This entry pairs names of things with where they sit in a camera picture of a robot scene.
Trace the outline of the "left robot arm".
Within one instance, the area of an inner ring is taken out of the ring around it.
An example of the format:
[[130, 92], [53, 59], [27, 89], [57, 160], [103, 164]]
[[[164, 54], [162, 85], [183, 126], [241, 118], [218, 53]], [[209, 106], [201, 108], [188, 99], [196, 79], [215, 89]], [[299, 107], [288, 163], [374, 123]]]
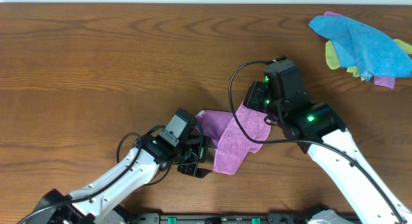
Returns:
[[154, 185], [156, 175], [173, 165], [189, 176], [203, 178], [209, 170], [198, 165], [210, 139], [204, 135], [181, 138], [162, 131], [137, 136], [132, 149], [116, 166], [81, 189], [62, 195], [45, 194], [21, 223], [129, 223], [120, 203], [140, 187]]

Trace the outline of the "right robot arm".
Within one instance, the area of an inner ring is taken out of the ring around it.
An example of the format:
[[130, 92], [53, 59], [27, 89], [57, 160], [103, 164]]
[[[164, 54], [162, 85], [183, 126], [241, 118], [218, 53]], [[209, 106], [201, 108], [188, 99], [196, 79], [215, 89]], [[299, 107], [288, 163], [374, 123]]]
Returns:
[[243, 103], [277, 122], [285, 141], [297, 143], [327, 173], [362, 223], [411, 223], [411, 211], [363, 157], [340, 116], [313, 103], [302, 85], [282, 89], [255, 81]]

